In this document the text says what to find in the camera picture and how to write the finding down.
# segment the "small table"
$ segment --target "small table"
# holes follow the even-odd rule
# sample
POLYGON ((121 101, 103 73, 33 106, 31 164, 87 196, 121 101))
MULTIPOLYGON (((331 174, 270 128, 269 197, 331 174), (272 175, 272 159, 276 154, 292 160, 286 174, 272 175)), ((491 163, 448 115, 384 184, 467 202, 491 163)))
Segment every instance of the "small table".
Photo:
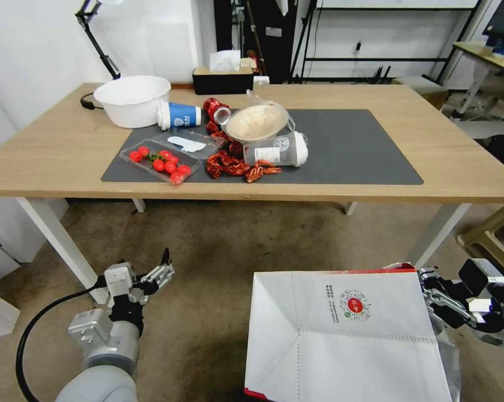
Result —
MULTIPOLYGON (((86 287, 96 274, 44 197, 443 203, 407 255, 422 267, 470 203, 504 203, 504 166, 432 105, 403 85, 262 85, 256 93, 288 109, 369 109, 424 180, 421 185, 124 183, 101 181, 131 130, 104 111, 79 104, 96 88, 84 84, 0 147, 0 196, 17 197, 86 287), (12 161, 23 158, 19 169, 12 161)), ((172 90, 173 102, 200 106, 205 96, 172 90)), ((245 95, 217 98, 234 108, 245 95)), ((107 293, 91 293, 104 303, 107 293)))
POLYGON ((492 49, 482 42, 455 42, 453 48, 463 52, 468 58, 478 63, 473 77, 473 83, 465 94, 463 103, 451 115, 451 121, 458 122, 473 102, 482 83, 490 73, 496 73, 504 68, 504 57, 496 57, 492 49))

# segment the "white table leg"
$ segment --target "white table leg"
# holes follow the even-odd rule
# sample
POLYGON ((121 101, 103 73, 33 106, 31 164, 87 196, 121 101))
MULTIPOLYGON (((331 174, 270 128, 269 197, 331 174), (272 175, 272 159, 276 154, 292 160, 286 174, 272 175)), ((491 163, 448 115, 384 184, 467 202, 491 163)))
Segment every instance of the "white table leg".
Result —
POLYGON ((453 114, 451 114, 450 120, 453 122, 458 122, 462 117, 464 116, 464 113, 468 109, 468 107, 471 105, 473 102, 475 95, 477 95, 477 92, 481 88, 482 83, 490 73, 490 69, 486 64, 477 64, 475 66, 475 72, 473 74, 473 83, 469 87, 467 93, 465 94, 464 101, 462 103, 462 106, 459 108, 456 108, 453 111, 453 114))
POLYGON ((453 230, 471 204, 444 204, 423 232, 405 261, 416 268, 423 268, 430 256, 453 230))
POLYGON ((358 206, 358 203, 357 202, 349 202, 345 205, 345 207, 343 208, 344 212, 345 212, 345 215, 347 216, 350 216, 354 213, 354 210, 356 209, 356 207, 358 206))
MULTIPOLYGON (((86 288, 93 286, 97 279, 96 273, 45 200, 43 198, 18 197, 17 201, 80 282, 86 288)), ((93 290, 90 295, 99 304, 106 303, 108 298, 108 293, 104 289, 93 290)))
POLYGON ((144 212, 146 210, 146 203, 142 198, 133 198, 133 202, 138 212, 144 212))

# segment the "paper bag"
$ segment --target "paper bag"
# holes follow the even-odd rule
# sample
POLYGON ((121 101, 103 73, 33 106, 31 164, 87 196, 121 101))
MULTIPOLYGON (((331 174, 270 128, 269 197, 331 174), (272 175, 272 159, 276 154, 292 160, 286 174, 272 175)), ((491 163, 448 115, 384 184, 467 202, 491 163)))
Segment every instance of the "paper bag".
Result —
POLYGON ((450 402, 415 269, 255 273, 244 386, 276 402, 450 402))

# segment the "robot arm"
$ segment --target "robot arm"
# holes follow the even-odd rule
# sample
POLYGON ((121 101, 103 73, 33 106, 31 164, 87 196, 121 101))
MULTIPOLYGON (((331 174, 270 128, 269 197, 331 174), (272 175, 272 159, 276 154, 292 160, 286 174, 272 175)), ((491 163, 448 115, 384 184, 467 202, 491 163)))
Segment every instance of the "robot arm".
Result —
POLYGON ((483 342, 504 349, 504 276, 485 259, 469 259, 459 281, 443 279, 436 268, 418 271, 434 324, 468 325, 483 342))
POLYGON ((69 325, 68 333, 83 350, 83 372, 62 389, 57 402, 137 402, 132 375, 143 331, 142 309, 173 274, 168 249, 161 264, 140 278, 129 262, 106 269, 111 313, 90 310, 77 314, 69 325))
POLYGON ((121 368, 95 366, 72 379, 57 402, 137 402, 133 378, 121 368))

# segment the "lamp arm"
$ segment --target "lamp arm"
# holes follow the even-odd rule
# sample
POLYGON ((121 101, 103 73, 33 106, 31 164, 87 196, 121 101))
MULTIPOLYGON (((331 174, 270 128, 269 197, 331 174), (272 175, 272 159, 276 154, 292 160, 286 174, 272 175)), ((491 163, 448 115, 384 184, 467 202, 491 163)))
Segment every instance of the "lamp arm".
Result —
POLYGON ((121 76, 121 73, 119 71, 119 68, 116 66, 114 61, 110 58, 110 56, 106 55, 99 44, 97 43, 97 40, 95 40, 94 35, 92 34, 92 31, 90 30, 90 21, 92 18, 97 14, 97 10, 101 6, 101 3, 96 1, 94 7, 92 8, 91 11, 87 11, 87 8, 90 4, 91 0, 84 0, 83 5, 81 6, 80 10, 77 11, 75 14, 75 17, 77 18, 77 21, 83 28, 84 32, 86 32, 86 35, 88 36, 88 39, 90 42, 92 42, 92 45, 94 46, 95 50, 99 54, 99 58, 101 59, 101 62, 105 65, 107 68, 108 72, 111 74, 112 79, 118 79, 121 76))

